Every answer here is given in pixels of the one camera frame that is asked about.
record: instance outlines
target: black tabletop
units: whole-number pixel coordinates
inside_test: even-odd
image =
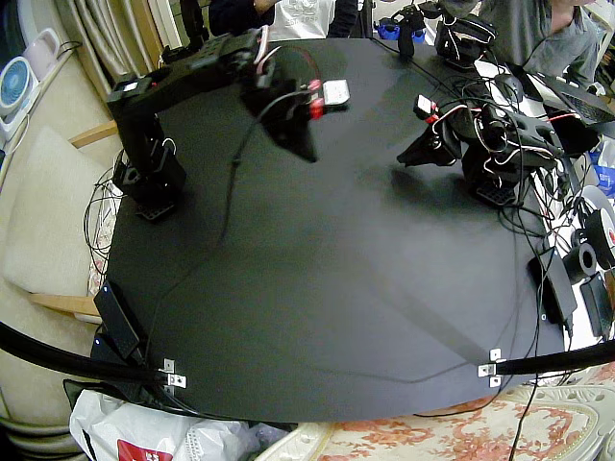
[[[175,359],[191,407],[261,421],[372,419],[493,394],[477,365],[493,348],[524,356],[534,336],[526,238],[469,196],[460,165],[397,163],[426,128],[412,113],[419,92],[434,93],[426,74],[368,40],[301,46],[325,80],[347,79],[351,107],[311,123],[314,164],[255,132],[216,252],[252,117],[237,87],[160,115],[184,199],[155,225],[124,200],[108,270],[146,331],[159,308],[152,365]],[[427,46],[415,60],[450,75]],[[541,322],[539,343],[561,352],[561,330]]]

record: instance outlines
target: red and white bag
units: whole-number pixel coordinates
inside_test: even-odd
[[[246,423],[172,415],[89,390],[69,427],[96,461],[239,461],[260,449]]]

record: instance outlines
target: person's hand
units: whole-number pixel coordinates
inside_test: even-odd
[[[282,0],[254,0],[254,9],[258,14],[264,14],[276,3],[281,1]]]

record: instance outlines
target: gray shirt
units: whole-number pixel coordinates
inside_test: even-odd
[[[479,0],[441,0],[446,10],[463,17]],[[588,87],[594,82],[600,41],[598,28],[583,8],[575,8],[570,26],[551,34],[549,0],[483,0],[480,18],[499,36],[493,51],[500,62],[523,65],[529,73],[568,77]]]

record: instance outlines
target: person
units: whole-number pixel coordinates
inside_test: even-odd
[[[479,0],[440,0],[455,17]],[[593,0],[483,0],[479,17],[499,33],[493,52],[499,62],[522,65],[529,73],[567,77],[587,88],[594,83],[600,41],[582,5]]]
[[[270,25],[270,40],[348,37],[357,22],[357,0],[211,0],[215,36]]]

